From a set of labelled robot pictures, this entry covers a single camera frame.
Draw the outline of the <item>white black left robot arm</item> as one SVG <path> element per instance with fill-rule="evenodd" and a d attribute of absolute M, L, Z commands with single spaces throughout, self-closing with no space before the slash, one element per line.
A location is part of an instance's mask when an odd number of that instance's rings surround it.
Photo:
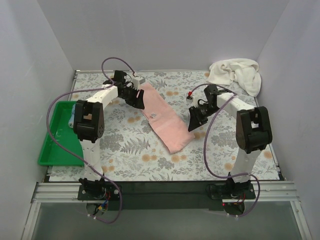
<path fill-rule="evenodd" d="M 102 89 L 86 100 L 78 100 L 74 108 L 73 131 L 76 134 L 84 160 L 84 175 L 79 179 L 84 194 L 93 199 L 103 199 L 108 193 L 100 157 L 100 139 L 105 132 L 104 110 L 116 98 L 121 98 L 133 108 L 143 110 L 146 82 L 142 76 L 127 80 L 127 74 L 116 70 L 113 78 L 106 80 Z"/>

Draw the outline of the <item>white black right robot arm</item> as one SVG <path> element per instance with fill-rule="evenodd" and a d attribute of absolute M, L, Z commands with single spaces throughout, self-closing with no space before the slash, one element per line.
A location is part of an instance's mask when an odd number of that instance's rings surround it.
<path fill-rule="evenodd" d="M 213 126 L 209 117 L 216 119 L 224 110 L 236 120 L 235 138 L 238 153 L 232 170 L 227 176 L 219 176 L 220 182 L 209 185 L 212 197 L 221 199 L 253 196 L 253 167 L 263 150 L 273 140 L 269 112 L 264 106 L 253 106 L 239 98 L 237 94 L 226 87 L 203 84 L 206 99 L 193 96 L 190 91 L 187 100 L 193 105 L 189 110 L 188 131 L 193 131 L 206 123 Z"/>

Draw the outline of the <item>pink towel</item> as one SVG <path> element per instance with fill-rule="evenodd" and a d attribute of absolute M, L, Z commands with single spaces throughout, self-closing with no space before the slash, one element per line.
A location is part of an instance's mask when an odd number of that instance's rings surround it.
<path fill-rule="evenodd" d="M 144 91 L 142 114 L 150 127 L 170 154 L 181 151 L 195 136 L 188 131 L 185 122 L 150 83 L 142 84 L 140 89 Z"/>

